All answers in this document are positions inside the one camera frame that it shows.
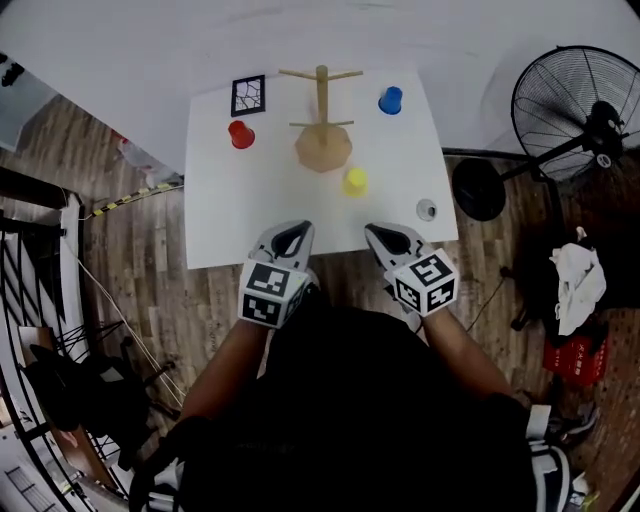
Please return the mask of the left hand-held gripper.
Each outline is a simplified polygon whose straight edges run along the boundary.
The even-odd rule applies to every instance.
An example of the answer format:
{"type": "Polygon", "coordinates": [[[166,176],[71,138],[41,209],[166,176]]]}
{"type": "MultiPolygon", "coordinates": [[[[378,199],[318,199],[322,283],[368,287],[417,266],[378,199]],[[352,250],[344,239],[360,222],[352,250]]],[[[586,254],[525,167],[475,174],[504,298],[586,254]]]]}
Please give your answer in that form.
{"type": "Polygon", "coordinates": [[[305,271],[314,235],[308,220],[286,221],[260,235],[240,277],[241,319],[273,329],[287,322],[312,283],[305,271]],[[271,263],[286,263],[290,269],[271,263]]]}

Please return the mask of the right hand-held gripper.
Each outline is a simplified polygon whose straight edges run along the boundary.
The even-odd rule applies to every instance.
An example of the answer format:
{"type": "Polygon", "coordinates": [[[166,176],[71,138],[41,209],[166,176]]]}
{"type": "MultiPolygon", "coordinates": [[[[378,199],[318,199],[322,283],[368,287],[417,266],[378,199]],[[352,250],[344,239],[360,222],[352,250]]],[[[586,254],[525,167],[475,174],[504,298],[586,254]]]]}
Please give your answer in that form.
{"type": "Polygon", "coordinates": [[[389,270],[384,277],[405,313],[425,318],[456,301],[458,270],[442,248],[433,251],[419,233],[400,224],[372,222],[364,233],[378,264],[389,270]],[[407,257],[417,259],[406,263],[407,257]]]}

